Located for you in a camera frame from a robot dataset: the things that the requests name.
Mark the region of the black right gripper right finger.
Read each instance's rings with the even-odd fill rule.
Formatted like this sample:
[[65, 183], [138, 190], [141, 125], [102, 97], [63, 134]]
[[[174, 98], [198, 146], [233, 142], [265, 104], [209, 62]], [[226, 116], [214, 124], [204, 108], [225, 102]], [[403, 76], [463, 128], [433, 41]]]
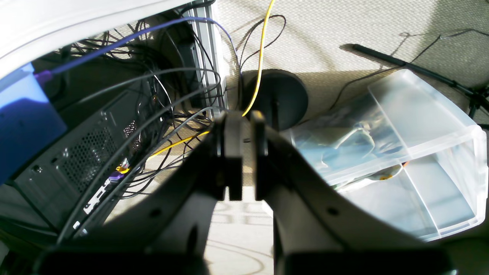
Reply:
[[337, 193], [259, 111], [250, 114], [256, 199], [274, 213], [276, 275], [455, 275], [440, 247]]

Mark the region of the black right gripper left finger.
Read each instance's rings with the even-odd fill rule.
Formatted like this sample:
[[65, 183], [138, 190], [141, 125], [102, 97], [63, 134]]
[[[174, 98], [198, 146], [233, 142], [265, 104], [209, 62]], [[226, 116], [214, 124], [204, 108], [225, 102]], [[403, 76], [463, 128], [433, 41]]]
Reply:
[[215, 205], [242, 199], [243, 117], [219, 117], [157, 190], [101, 228], [50, 249], [38, 275], [208, 275], [203, 259]]

